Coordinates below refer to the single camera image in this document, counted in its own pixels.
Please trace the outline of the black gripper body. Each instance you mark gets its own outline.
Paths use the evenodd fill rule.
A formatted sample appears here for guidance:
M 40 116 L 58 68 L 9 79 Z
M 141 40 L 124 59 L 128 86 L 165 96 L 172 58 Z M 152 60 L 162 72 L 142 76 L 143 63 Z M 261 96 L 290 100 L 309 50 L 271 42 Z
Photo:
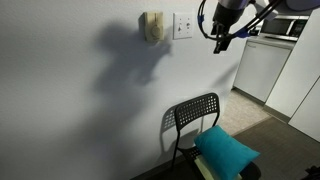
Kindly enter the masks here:
M 230 28 L 238 22 L 245 8 L 245 2 L 217 3 L 211 31 L 216 41 L 227 41 L 235 37 L 234 33 L 230 33 Z

